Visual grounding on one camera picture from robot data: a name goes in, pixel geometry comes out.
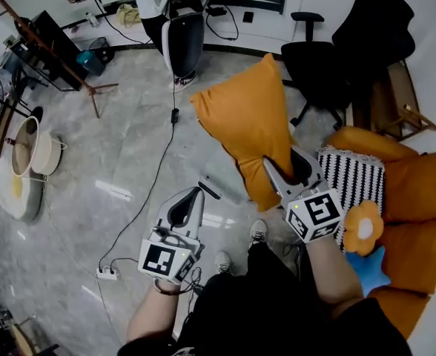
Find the marble floor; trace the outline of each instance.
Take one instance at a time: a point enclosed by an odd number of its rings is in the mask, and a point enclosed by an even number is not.
[[[176,95],[180,120],[151,198],[105,262],[116,257],[137,259],[158,207],[177,191],[196,185],[204,171],[219,165],[221,175],[228,182],[237,181],[232,185],[244,191],[229,156],[197,122],[189,97],[259,60],[204,52],[200,81]],[[120,280],[101,281],[101,291],[94,274],[100,257],[143,204],[170,139],[173,103],[166,88],[170,81],[156,50],[126,50],[116,54],[103,75],[89,79],[93,85],[120,84],[98,95],[101,119],[95,118],[84,91],[60,93],[37,87],[27,99],[31,106],[44,108],[41,130],[52,131],[69,146],[50,176],[34,222],[15,221],[0,207],[0,298],[17,320],[33,317],[52,341],[72,355],[116,354],[125,342],[128,321],[151,284],[127,260],[116,262]],[[289,116],[295,116],[304,100],[291,88],[285,94]],[[14,116],[9,133],[21,120]],[[333,123],[328,113],[311,109],[294,136],[306,150],[315,151],[333,132]],[[119,199],[99,188],[105,185],[129,191],[131,199]],[[279,212],[259,215],[247,200],[236,207],[206,195],[200,232],[206,248],[197,264],[202,283],[214,274],[214,255],[220,249],[231,255],[236,273],[245,273],[249,228],[258,217],[268,221],[272,247],[281,255],[283,245],[294,237]],[[177,333],[187,314],[187,301],[187,294],[180,298]]]

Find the person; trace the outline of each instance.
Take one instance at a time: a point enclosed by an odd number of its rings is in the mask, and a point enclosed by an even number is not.
[[[219,252],[177,341],[178,296],[148,290],[127,330],[127,355],[410,355],[407,342],[360,281],[333,237],[307,244],[300,278],[267,244],[268,229],[251,227],[248,273],[235,277]],[[162,291],[179,286],[158,282]]]
[[[165,16],[168,4],[165,5],[164,11],[158,12],[153,4],[153,0],[136,0],[136,3],[146,34],[156,46],[157,50],[163,55],[162,26],[168,21]],[[180,92],[198,82],[198,80],[198,74],[195,71],[192,71],[185,78],[174,78],[174,81],[169,84],[168,89],[170,92]]]

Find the office chair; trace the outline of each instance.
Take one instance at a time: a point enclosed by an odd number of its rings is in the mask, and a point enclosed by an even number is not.
[[[366,104],[372,85],[389,65],[410,56],[414,40],[407,30],[414,12],[404,0],[355,0],[350,14],[332,36],[331,42],[314,42],[316,13],[296,12],[291,17],[305,22],[305,42],[285,44],[282,60],[292,80],[284,85],[300,90],[305,107],[291,124],[297,126],[313,105],[335,118],[334,129],[343,121],[337,109],[351,102]]]

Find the power strip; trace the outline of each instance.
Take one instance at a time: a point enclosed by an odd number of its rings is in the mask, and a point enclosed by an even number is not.
[[[119,270],[116,268],[110,268],[109,266],[103,266],[101,270],[96,268],[96,276],[100,280],[117,281],[119,279]]]

